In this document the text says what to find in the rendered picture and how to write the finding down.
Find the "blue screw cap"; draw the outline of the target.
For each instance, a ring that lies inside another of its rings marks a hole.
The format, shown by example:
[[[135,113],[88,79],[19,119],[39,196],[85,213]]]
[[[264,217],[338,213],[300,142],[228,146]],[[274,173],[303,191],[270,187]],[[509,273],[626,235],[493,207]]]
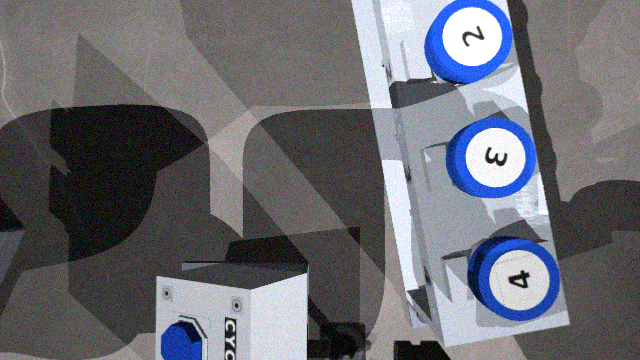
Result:
[[[455,0],[431,24],[424,53],[439,78],[466,85],[495,71],[511,46],[510,22],[496,4],[489,0]]]
[[[461,191],[480,198],[503,198],[529,182],[536,151],[520,125],[490,117],[458,131],[447,147],[445,161],[449,177]]]
[[[479,302],[512,321],[541,316],[560,289],[552,255],[533,241],[513,236],[493,237],[479,245],[469,260],[467,278]]]

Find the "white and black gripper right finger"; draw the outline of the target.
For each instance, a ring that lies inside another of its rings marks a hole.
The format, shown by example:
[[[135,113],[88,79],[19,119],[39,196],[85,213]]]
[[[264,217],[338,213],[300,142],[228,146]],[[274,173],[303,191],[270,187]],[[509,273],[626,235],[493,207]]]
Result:
[[[425,360],[451,360],[437,341],[421,341],[417,347]]]

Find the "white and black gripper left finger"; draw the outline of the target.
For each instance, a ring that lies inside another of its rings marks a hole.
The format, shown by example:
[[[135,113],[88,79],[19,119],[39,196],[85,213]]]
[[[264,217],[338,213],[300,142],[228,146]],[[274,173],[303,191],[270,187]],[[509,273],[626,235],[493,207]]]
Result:
[[[394,360],[425,360],[417,345],[411,341],[394,341]]]

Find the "white two-button control box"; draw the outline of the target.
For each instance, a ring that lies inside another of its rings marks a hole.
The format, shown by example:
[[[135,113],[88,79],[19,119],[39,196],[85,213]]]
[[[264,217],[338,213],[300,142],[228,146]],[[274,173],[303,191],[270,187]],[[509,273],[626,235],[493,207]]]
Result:
[[[155,360],[365,360],[365,325],[308,335],[309,263],[183,262],[157,276]]]

